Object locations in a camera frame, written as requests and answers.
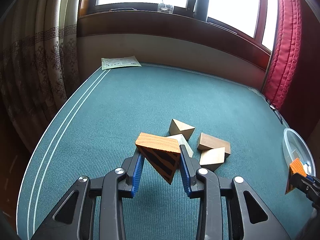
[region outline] teal tablecloth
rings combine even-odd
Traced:
[[[22,240],[31,238],[76,178],[104,176],[133,154],[140,132],[167,136],[172,118],[196,127],[189,144],[197,159],[201,132],[229,141],[231,156],[216,174],[242,176],[289,235],[297,234],[311,214],[311,202],[298,190],[284,195],[286,126],[259,92],[206,74],[145,64],[98,70],[57,114],[23,180],[17,211]],[[146,161],[136,197],[124,200],[127,239],[195,239],[198,205],[184,193],[179,171],[170,186]],[[94,231],[97,239],[97,219]]]

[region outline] patterned curtain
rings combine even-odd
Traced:
[[[16,0],[0,23],[0,91],[7,113],[32,152],[79,86],[79,0]]]

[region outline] window frame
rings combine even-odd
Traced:
[[[157,11],[158,4],[156,3],[113,3],[113,4],[103,4],[103,5],[96,5],[97,0],[88,0],[88,5],[86,12],[83,15],[90,15],[96,14],[101,12],[109,12],[110,10],[114,9],[123,9],[123,8],[130,8],[138,10],[138,11]],[[195,7],[196,0],[187,0],[186,7],[178,7],[175,6],[173,9],[173,14],[180,15],[184,17],[193,18],[193,9]],[[210,25],[214,25],[220,28],[223,28],[229,32],[238,35],[245,40],[249,41],[250,43],[254,44],[255,46],[262,49],[264,52],[271,54],[271,51],[262,45],[263,34],[266,25],[266,18],[267,18],[267,5],[268,0],[259,0],[259,9],[257,15],[257,22],[254,32],[254,37],[251,37],[240,30],[233,28],[232,26],[220,22],[214,18],[208,17],[207,23]]]

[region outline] wooden block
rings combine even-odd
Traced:
[[[190,145],[188,144],[188,142],[186,141],[186,139],[182,134],[171,135],[171,136],[168,136],[167,138],[177,139],[179,145],[183,144],[187,149],[189,157],[192,158],[193,150],[191,149]]]
[[[294,190],[295,187],[292,186],[289,181],[291,179],[291,176],[295,173],[299,173],[300,175],[306,177],[307,174],[306,172],[304,171],[303,169],[303,165],[300,161],[299,158],[296,158],[292,163],[290,163],[290,166],[289,166],[289,174],[288,174],[288,181],[287,181],[287,187],[285,189],[285,193],[284,194],[287,194],[289,193],[290,191]]]
[[[177,139],[140,133],[136,146],[156,171],[170,185],[180,160]]]
[[[200,165],[210,171],[215,171],[221,164],[224,163],[225,148],[217,148],[205,150],[201,153]]]
[[[229,157],[231,154],[230,143],[219,138],[215,138],[211,135],[200,133],[198,138],[198,150],[210,150],[224,147],[226,150],[225,152],[225,159]]]
[[[171,124],[169,127],[170,135],[183,134],[186,140],[189,140],[194,130],[195,128],[193,126],[188,125],[184,122],[180,122],[176,119],[171,120]]]

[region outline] triangular wooden block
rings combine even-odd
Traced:
[[[180,147],[176,139],[140,133],[136,146],[142,155],[169,184],[180,160]]]
[[[180,122],[176,119],[171,120],[171,124],[169,127],[170,135],[182,134],[186,140],[188,140],[193,133],[195,128],[191,125],[188,125],[184,122]]]
[[[200,133],[200,136],[198,138],[198,145],[197,149],[198,150],[210,150],[210,149],[216,149],[216,148],[221,148],[225,147],[225,159],[229,157],[231,154],[231,149],[230,149],[230,143],[224,140],[221,140],[219,138],[215,138],[211,135],[205,134],[205,133]]]
[[[225,148],[217,148],[205,150],[201,153],[200,165],[210,171],[215,171],[221,164],[224,163]]]

